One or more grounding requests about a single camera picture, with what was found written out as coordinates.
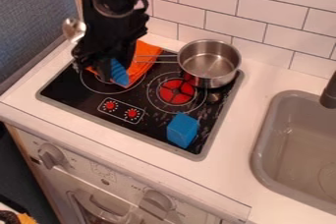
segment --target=faucet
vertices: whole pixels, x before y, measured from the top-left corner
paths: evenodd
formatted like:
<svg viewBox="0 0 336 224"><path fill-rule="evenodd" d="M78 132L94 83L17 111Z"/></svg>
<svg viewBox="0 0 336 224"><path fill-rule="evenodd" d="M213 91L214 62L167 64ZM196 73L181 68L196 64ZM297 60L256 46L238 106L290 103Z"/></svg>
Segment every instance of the faucet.
<svg viewBox="0 0 336 224"><path fill-rule="evenodd" d="M324 89L319 102L328 109L336 109L336 72Z"/></svg>

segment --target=red burner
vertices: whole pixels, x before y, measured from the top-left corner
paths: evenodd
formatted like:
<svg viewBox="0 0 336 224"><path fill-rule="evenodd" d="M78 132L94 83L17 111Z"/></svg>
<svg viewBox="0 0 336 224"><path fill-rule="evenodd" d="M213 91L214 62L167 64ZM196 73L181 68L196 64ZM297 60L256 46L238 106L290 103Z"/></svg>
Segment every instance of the red burner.
<svg viewBox="0 0 336 224"><path fill-rule="evenodd" d="M195 95L195 89L183 80L170 80L161 85L160 97L165 102L173 105L183 105L191 101Z"/></svg>
<svg viewBox="0 0 336 224"><path fill-rule="evenodd" d="M128 112L127 112L127 115L129 118L136 118L138 116L138 111L136 109L130 109Z"/></svg>
<svg viewBox="0 0 336 224"><path fill-rule="evenodd" d="M115 102L112 102L112 101L106 102L106 108L107 109L113 110L115 107L116 107L116 103Z"/></svg>

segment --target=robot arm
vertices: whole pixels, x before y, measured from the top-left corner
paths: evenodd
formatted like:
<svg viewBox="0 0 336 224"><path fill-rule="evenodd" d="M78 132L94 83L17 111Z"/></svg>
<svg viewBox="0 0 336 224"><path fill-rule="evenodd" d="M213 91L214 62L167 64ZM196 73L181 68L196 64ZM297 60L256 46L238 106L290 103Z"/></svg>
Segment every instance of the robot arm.
<svg viewBox="0 0 336 224"><path fill-rule="evenodd" d="M143 8L135 10L139 1ZM82 70L91 66L105 81L111 79L112 59L128 69L137 39L147 33L147 7L146 0L83 0L87 30L72 52L75 67Z"/></svg>

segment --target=red knob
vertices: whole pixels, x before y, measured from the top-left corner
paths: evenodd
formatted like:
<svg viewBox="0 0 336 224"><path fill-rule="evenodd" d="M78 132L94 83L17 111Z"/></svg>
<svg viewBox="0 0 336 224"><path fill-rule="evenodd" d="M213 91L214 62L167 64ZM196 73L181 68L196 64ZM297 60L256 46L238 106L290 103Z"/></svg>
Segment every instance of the red knob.
<svg viewBox="0 0 336 224"><path fill-rule="evenodd" d="M107 102L107 103L106 103L106 108L107 108L108 110L113 110L115 107L116 107L115 102Z"/></svg>
<svg viewBox="0 0 336 224"><path fill-rule="evenodd" d="M135 118L138 116L138 111L135 109L131 109L127 112L129 118Z"/></svg>

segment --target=blue block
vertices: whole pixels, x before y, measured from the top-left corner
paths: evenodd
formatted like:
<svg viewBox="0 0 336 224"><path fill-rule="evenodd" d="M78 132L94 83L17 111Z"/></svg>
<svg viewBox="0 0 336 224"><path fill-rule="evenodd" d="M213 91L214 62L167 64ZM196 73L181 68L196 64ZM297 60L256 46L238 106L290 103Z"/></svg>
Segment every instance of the blue block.
<svg viewBox="0 0 336 224"><path fill-rule="evenodd" d="M167 126L167 139L174 144L187 148L197 135L198 120L179 113Z"/></svg>
<svg viewBox="0 0 336 224"><path fill-rule="evenodd" d="M111 70L111 78L114 83L127 86L130 84L129 74L127 73L126 69L123 65L121 65L117 59L111 60L112 70Z"/></svg>

